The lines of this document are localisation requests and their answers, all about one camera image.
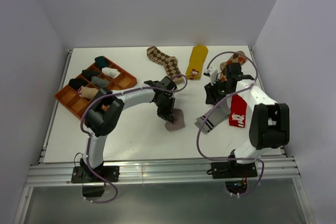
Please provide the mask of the taupe sock with red cuff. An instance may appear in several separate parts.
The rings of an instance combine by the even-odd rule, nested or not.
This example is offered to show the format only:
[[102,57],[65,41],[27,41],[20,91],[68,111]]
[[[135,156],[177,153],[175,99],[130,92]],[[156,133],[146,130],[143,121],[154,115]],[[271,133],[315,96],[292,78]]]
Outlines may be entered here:
[[185,128],[184,113],[181,109],[173,110],[173,123],[166,121],[165,128],[168,132],[174,132]]

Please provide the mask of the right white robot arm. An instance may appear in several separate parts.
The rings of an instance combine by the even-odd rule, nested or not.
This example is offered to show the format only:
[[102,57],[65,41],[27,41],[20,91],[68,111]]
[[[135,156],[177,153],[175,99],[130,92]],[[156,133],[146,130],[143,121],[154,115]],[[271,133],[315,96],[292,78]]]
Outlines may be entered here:
[[219,79],[218,71],[209,67],[204,72],[210,77],[205,86],[206,103],[216,105],[224,98],[238,95],[249,109],[251,119],[247,141],[232,151],[232,161],[227,164],[228,173],[234,177],[245,171],[245,164],[254,162],[265,152],[287,145],[290,139],[289,107],[266,95],[255,82],[256,78],[243,74],[239,63],[227,66],[226,80]]

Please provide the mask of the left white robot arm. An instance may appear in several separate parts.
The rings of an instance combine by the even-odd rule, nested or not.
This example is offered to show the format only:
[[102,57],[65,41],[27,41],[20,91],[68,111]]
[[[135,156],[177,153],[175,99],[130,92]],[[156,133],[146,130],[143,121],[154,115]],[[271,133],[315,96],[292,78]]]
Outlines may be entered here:
[[123,110],[142,103],[154,103],[157,116],[173,123],[173,109],[177,86],[169,77],[161,81],[146,81],[138,88],[118,92],[101,88],[85,110],[81,130],[88,134],[86,153],[81,158],[83,175],[91,182],[102,176],[103,150],[107,136],[115,129]]

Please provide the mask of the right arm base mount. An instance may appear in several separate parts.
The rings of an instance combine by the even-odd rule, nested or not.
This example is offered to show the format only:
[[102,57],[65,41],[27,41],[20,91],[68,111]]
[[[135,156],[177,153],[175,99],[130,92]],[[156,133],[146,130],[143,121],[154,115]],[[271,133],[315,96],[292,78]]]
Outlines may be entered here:
[[213,179],[254,178],[258,176],[255,163],[239,164],[236,161],[212,162],[207,174],[211,175]]

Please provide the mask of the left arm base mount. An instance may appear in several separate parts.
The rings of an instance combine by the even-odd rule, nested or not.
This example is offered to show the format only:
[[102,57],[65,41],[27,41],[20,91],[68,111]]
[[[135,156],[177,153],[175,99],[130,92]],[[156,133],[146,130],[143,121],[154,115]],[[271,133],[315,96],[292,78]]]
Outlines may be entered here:
[[76,166],[73,168],[71,183],[73,184],[87,184],[87,183],[101,183],[103,180],[100,178],[104,178],[110,182],[117,182],[119,179],[119,166],[99,166],[94,169],[94,172],[99,175],[95,175],[93,172],[89,170],[89,168]]

